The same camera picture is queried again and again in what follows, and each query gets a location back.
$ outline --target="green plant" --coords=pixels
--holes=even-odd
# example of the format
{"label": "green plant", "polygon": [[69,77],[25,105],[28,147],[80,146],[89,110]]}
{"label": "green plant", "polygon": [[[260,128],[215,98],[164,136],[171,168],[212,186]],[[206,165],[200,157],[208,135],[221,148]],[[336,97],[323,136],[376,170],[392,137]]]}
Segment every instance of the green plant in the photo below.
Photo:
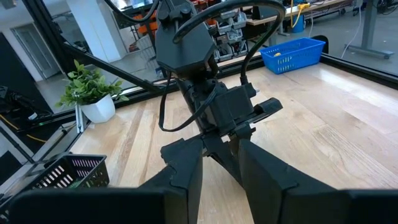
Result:
{"label": "green plant", "polygon": [[116,99],[129,100],[125,96],[121,96],[122,81],[117,81],[114,84],[105,84],[105,77],[100,74],[100,71],[94,72],[85,69],[84,65],[80,65],[75,60],[76,71],[68,73],[70,78],[69,84],[66,86],[65,94],[55,106],[62,105],[88,105],[98,102],[107,94],[111,96],[116,95]]}

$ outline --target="wooden tabletop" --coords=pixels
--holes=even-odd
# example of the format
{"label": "wooden tabletop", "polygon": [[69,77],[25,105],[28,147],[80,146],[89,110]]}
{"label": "wooden tabletop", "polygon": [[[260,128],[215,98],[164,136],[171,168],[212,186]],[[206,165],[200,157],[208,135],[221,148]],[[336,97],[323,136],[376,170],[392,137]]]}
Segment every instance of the wooden tabletop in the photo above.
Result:
{"label": "wooden tabletop", "polygon": [[[331,6],[333,4],[348,2],[348,1],[351,1],[351,0],[325,0],[324,3],[322,3],[323,1],[320,1],[320,2],[316,3],[318,5],[311,5],[310,7],[303,9],[302,13],[313,11],[313,10],[316,10],[316,9],[320,9],[320,8],[323,8],[323,7],[326,7],[326,6]],[[293,8],[289,7],[289,8],[286,9],[285,17],[295,16],[295,15],[297,15],[299,13],[299,11],[300,10],[297,8],[297,6],[294,6]],[[258,25],[261,25],[261,24],[265,24],[267,22],[275,21],[275,20],[276,20],[276,16],[272,16],[272,17],[268,17],[268,18],[265,18],[265,19],[259,19],[259,20],[248,19],[246,21],[246,23],[249,24],[249,25],[252,25],[252,26],[258,26]]]}
{"label": "wooden tabletop", "polygon": [[[260,90],[253,104],[276,97],[284,106],[255,125],[254,143],[337,189],[398,188],[398,91],[324,64],[282,75],[262,67],[248,77]],[[239,85],[238,75],[222,81]],[[165,167],[162,146],[198,134],[194,123],[162,132],[159,103],[118,109],[107,123],[90,125],[71,151],[106,154],[111,186],[140,186]],[[165,128],[190,115],[181,93],[168,95]],[[198,223],[252,223],[244,190],[207,157]]]}

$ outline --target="black basket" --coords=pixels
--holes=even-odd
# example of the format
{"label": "black basket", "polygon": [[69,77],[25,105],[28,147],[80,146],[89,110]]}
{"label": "black basket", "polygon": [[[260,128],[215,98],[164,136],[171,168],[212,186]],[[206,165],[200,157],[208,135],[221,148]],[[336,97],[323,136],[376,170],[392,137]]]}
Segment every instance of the black basket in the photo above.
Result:
{"label": "black basket", "polygon": [[[106,187],[109,184],[109,177],[105,159],[106,156],[98,155],[65,155],[46,168],[19,193],[46,187],[55,189]],[[0,205],[0,223],[6,223],[8,220],[7,209],[11,200],[12,197]]]}

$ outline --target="blue plastic basket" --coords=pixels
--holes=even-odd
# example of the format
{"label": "blue plastic basket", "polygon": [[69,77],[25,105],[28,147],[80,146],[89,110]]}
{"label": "blue plastic basket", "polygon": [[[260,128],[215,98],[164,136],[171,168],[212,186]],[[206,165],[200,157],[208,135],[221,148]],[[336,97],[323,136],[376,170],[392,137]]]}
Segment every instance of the blue plastic basket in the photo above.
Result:
{"label": "blue plastic basket", "polygon": [[300,38],[261,49],[260,53],[266,67],[281,74],[318,63],[324,44],[324,41]]}

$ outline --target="white pot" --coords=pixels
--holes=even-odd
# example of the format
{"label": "white pot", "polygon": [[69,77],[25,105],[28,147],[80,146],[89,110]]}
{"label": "white pot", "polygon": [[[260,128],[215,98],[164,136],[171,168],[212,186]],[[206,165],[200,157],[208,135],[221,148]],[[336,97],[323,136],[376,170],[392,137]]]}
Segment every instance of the white pot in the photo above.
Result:
{"label": "white pot", "polygon": [[107,122],[115,114],[111,95],[106,95],[96,103],[80,106],[86,117],[94,123]]}

